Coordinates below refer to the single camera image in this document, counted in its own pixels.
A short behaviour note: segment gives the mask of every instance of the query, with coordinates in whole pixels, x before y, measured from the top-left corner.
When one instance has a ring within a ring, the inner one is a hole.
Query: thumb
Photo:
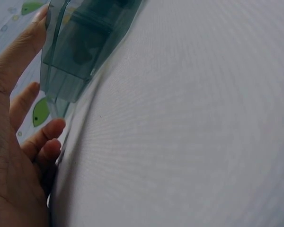
[[[33,22],[0,55],[0,92],[10,95],[19,77],[42,49],[46,39],[45,6]]]

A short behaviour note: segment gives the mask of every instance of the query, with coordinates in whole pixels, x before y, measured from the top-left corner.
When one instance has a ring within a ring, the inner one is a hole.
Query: translucent plastic container
[[[40,85],[52,117],[65,117],[129,30],[143,0],[52,0]]]

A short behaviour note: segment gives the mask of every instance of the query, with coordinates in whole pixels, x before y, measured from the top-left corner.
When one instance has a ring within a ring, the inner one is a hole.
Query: white fabric surface
[[[284,0],[149,0],[83,100],[55,226],[284,227]]]

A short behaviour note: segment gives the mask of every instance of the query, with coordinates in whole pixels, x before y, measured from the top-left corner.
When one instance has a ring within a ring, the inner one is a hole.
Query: finger
[[[9,95],[23,71],[39,53],[45,43],[45,15],[39,14],[15,41],[0,55],[0,92]]]
[[[61,143],[57,139],[53,139],[48,141],[37,154],[34,161],[34,166],[40,179],[42,179],[46,171],[55,164],[61,153],[60,148]]]
[[[65,128],[63,119],[54,119],[40,129],[35,135],[24,141],[22,151],[33,161],[47,141],[58,138]]]
[[[41,187],[44,191],[46,198],[48,198],[49,194],[52,191],[57,170],[58,170],[58,167],[56,165],[52,165],[47,170],[47,172],[44,174],[44,177],[41,180]]]
[[[39,84],[34,82],[27,86],[11,103],[9,109],[10,124],[15,132],[24,121],[30,107],[39,94]]]

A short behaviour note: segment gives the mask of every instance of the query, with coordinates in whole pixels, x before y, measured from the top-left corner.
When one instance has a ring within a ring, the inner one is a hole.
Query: hand
[[[0,56],[0,227],[49,226],[46,199],[60,154],[56,139],[65,122],[57,119],[19,145],[16,132],[38,95],[39,84],[29,85],[10,103],[19,77],[45,42],[45,16],[35,21]]]

